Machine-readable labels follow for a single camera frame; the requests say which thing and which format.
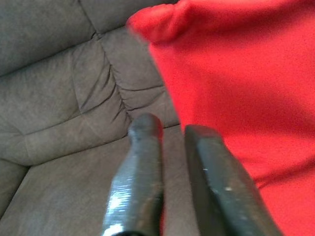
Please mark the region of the red pillow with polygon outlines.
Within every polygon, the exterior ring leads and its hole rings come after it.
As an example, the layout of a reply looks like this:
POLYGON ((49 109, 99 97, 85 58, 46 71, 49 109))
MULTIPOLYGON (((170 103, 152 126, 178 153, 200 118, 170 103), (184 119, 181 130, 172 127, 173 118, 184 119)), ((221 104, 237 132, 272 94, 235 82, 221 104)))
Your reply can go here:
POLYGON ((179 0, 127 26, 181 125, 223 136, 285 236, 315 236, 315 0, 179 0))

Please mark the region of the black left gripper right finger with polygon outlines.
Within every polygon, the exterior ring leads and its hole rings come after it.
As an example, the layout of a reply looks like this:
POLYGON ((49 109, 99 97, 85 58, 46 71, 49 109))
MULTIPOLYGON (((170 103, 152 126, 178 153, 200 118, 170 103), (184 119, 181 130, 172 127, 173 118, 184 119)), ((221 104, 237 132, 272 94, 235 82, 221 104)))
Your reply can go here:
POLYGON ((187 125, 185 149, 200 236, 284 236, 248 172, 215 130, 187 125))

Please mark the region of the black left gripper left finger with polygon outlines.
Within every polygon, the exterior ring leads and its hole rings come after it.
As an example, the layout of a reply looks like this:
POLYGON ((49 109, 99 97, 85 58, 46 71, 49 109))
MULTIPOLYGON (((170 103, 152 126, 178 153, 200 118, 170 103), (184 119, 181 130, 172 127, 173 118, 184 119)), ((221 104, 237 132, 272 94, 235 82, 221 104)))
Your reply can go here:
POLYGON ((128 137, 130 149, 112 179, 101 236, 160 236, 161 121, 142 114, 130 124, 128 137))

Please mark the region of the grey fabric sofa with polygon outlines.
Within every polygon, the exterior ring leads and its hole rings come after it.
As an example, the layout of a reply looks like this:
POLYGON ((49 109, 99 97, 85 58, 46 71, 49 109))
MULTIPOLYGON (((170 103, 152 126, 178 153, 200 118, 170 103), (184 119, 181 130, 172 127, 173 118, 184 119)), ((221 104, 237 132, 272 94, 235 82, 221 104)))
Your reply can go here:
POLYGON ((100 236, 139 115, 163 123, 163 236, 199 236, 184 139, 136 11, 177 0, 0 0, 0 236, 100 236))

